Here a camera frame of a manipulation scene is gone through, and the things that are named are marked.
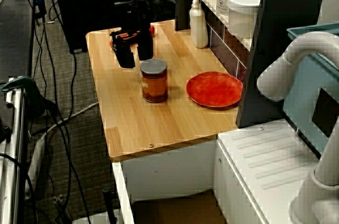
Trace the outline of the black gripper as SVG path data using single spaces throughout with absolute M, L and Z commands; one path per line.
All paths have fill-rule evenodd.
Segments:
M 110 47 L 122 68 L 134 68 L 135 60 L 131 52 L 130 44 L 137 44 L 139 60 L 152 59 L 153 37 L 150 32 L 140 30 L 118 30 L 110 33 Z

